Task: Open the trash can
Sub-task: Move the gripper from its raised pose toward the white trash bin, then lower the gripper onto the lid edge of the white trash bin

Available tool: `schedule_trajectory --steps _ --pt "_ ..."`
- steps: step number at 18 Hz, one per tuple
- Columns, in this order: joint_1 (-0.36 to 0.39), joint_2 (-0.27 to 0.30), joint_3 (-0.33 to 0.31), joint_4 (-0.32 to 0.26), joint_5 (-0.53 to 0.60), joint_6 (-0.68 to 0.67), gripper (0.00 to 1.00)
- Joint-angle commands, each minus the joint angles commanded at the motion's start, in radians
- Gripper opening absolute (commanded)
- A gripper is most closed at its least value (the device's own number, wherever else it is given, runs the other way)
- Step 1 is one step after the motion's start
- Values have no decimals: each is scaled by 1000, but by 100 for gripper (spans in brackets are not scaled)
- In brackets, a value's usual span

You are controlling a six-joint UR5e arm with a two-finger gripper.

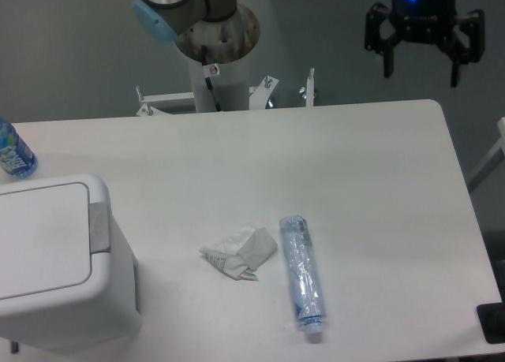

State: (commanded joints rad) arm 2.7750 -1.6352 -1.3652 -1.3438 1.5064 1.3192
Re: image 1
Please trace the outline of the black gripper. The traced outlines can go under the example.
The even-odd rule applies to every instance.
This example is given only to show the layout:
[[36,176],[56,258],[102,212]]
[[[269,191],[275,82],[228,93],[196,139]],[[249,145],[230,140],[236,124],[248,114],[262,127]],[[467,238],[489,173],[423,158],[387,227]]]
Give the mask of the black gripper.
[[[427,31],[438,33],[436,45],[449,57],[451,87],[456,88],[460,66],[477,63],[485,51],[485,12],[475,9],[464,16],[457,14],[455,0],[391,0],[388,8],[381,2],[365,15],[364,48],[383,58],[383,76],[394,72],[394,48],[403,40],[432,43]],[[381,27],[389,21],[394,31],[386,39]]]

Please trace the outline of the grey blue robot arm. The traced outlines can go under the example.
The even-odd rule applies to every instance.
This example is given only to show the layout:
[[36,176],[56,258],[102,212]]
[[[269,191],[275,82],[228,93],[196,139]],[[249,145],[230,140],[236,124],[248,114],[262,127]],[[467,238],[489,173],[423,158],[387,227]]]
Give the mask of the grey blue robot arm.
[[[188,58],[204,65],[240,60],[260,37],[256,16],[238,0],[133,0],[132,7],[151,37],[175,43]],[[364,48],[382,56],[385,77],[394,71],[394,48],[402,41],[436,45],[452,62],[455,87],[460,66],[476,63],[484,54],[484,11],[459,15],[455,0],[372,5],[365,15]]]

